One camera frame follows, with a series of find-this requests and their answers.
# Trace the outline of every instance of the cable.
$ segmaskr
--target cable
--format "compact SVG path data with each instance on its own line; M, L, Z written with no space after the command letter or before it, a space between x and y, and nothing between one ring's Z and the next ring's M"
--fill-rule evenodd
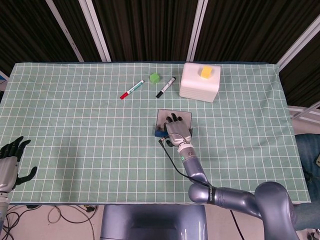
M83 211L87 211L87 209L85 209L85 208L83 208L83 207L81 207L81 206L79 206L79 205L76 205L78 208L80 208L80 209L82 209Z
M59 220L61 218L63 218L65 221L67 221L68 223L72 223L72 224L83 224L85 222L89 222L90 223L90 226L91 226L91 230L92 230L92 239L95 240L95 231L94 231L94 227L92 225L92 222L91 222L91 219L94 217L94 215L96 214L96 212L98 211L98 207L99 206L96 206L95 207L95 210L92 214L91 217L88 217L84 212L82 212L81 210L79 210L78 208L76 208L75 206L70 206L70 205L66 205L67 207L70 207L70 208L73 208L75 210L77 210L79 213L83 214L87 219L84 220L84 221L71 221L69 219L66 219L63 215L62 215L62 212L61 212L61 209L58 207L58 206L53 206L53 208L49 211L48 213L48 216L47 216L47 219L48 219L48 222L51 223L51 224L56 224L57 222L59 222ZM57 210L57 212L59 213L59 217L57 218L57 220L55 221L51 221L50 220L50 214L52 213L53 210Z
M176 167L174 161L173 161L172 158L170 157L169 153L167 152L167 150L166 150L166 148L165 148L165 146L164 146L164 144L163 144L163 140L160 139L160 140L159 140L159 143L160 143L161 147L163 148L163 150L164 150L165 154L167 155L167 157L170 159L170 161L171 161L174 169L175 169L180 175L182 175L183 177L185 177L185 178L187 178L187 179L189 179L189 180L191 180L191 181L194 181L194 182L196 182L196 183L198 183L198 184L201 184L201 185L206 186L207 188L209 188L209 184L207 184L207 183L205 183L205 182L202 182L202 181L199 181L199 180L197 180L197 179L194 179L193 177L188 176L188 175L185 175L185 174L183 174L182 172L180 172L180 171L178 170L178 168Z
M11 210L11 209L13 209L14 207L16 207L16 205L10 207L10 208L8 209L8 211ZM6 221L7 221L7 226L3 225L3 229L4 229L4 231L5 231L5 235L4 235L4 237L3 237L1 240L7 240L8 237L11 237L12 240L15 240L14 237L13 237L13 235L10 233L10 231L11 231L14 227L16 227L16 226L18 225L18 223L19 223L20 218L22 217L22 215L25 214L26 212L30 212L30 211L33 211L33 210L37 210L37 209L39 209L40 207L41 207L41 205L38 206L38 207L36 207L36 208L33 208L33 209L25 210L25 211L23 211L21 214L15 212L15 211L8 212L8 213L6 214L6 216L5 216ZM9 215L12 215L12 214L16 215L17 218L16 218L16 220L13 222L13 224L10 225Z
M231 213L231 215L232 215L232 218L233 218L233 221L234 221L234 223L235 223L236 229L238 229L238 232L239 232L239 234L240 234L241 239L242 239L242 240L245 240L245 238L244 238L244 236L242 235L242 232L240 231L240 228L239 228L239 226L238 226L238 223L237 223L236 217L235 217L235 215L234 215L234 212L233 212L232 210L230 210L230 213Z

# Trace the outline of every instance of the white box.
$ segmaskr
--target white box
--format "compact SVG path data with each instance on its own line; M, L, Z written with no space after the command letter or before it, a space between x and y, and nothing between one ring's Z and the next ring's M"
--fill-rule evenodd
M204 66L212 68L209 78L201 77ZM220 72L220 66L185 63L180 84L180 97L212 103L219 90Z

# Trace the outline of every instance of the green cube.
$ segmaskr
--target green cube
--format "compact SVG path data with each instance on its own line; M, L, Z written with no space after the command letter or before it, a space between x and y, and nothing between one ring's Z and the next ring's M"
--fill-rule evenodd
M153 84L160 82L160 77L156 72L150 75L150 82L152 82Z

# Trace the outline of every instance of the blue jeans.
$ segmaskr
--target blue jeans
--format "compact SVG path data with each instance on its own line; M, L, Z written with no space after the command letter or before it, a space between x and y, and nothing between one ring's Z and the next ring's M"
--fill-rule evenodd
M320 229L320 166L316 164L320 154L320 134L300 134L295 139L311 199L311 203L295 206L298 217L295 229Z

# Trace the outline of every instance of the marker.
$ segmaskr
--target marker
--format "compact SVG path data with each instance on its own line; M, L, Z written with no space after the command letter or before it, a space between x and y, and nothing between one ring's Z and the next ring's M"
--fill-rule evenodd
M144 84L145 81L141 80L136 85L134 85L132 88L130 88L128 91L126 91L124 94L121 95L120 99L124 99L126 96L131 94L134 90L136 90L138 87L140 87L142 84Z
M176 78L173 76L164 87L160 90L160 92L155 96L157 99L161 97L162 94L174 83Z

